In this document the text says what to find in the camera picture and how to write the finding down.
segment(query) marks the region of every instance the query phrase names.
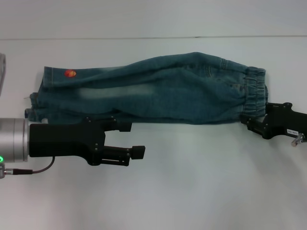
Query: white label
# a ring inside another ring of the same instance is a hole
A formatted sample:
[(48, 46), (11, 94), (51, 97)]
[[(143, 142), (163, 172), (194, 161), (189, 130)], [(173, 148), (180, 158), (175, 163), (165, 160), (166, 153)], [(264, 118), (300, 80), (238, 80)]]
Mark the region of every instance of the white label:
[(292, 135), (297, 135), (297, 136), (298, 136), (298, 132), (297, 132), (297, 131), (294, 131), (294, 130), (287, 129), (287, 133), (288, 133), (288, 134), (292, 134)]

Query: cable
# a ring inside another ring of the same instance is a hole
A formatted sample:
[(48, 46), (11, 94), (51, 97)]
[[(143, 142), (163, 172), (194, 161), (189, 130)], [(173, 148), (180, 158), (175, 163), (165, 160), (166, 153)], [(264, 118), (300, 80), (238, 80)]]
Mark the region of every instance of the cable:
[(51, 168), (51, 166), (54, 163), (56, 157), (52, 157), (51, 163), (46, 167), (41, 170), (33, 171), (31, 169), (6, 169), (5, 174), (7, 175), (31, 175), (31, 174), (36, 174), (36, 173), (42, 173), (48, 169)]

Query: denim jeans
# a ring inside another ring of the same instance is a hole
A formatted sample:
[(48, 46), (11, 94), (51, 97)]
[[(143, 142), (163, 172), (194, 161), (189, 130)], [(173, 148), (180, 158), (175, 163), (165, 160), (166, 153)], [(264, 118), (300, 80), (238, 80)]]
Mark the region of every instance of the denim jeans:
[(45, 67), (26, 117), (50, 124), (123, 122), (211, 124), (265, 115), (265, 70), (189, 53), (115, 68)]

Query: white table surface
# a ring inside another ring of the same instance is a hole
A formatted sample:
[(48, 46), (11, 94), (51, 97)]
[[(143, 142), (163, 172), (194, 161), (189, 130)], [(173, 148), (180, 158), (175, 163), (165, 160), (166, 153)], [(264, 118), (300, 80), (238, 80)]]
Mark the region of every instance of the white table surface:
[(0, 39), (307, 35), (306, 0), (0, 0)]
[[(305, 38), (0, 41), (0, 117), (23, 117), (44, 66), (93, 68), (199, 51), (265, 68), (270, 101), (307, 113)], [(45, 173), (0, 181), (1, 229), (304, 230), (307, 145), (264, 140), (239, 123), (133, 124), (106, 145), (145, 145), (129, 167), (56, 158)], [(40, 169), (51, 159), (11, 167)]]

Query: jeans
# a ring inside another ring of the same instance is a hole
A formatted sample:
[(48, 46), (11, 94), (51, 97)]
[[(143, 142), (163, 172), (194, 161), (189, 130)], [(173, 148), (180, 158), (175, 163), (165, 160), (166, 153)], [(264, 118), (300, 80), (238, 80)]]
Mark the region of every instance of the jeans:
[(240, 114), (265, 115), (265, 70), (220, 57), (189, 53), (154, 57), (122, 67), (45, 67), (30, 95), (30, 121), (72, 124), (114, 118), (123, 122), (212, 124)]

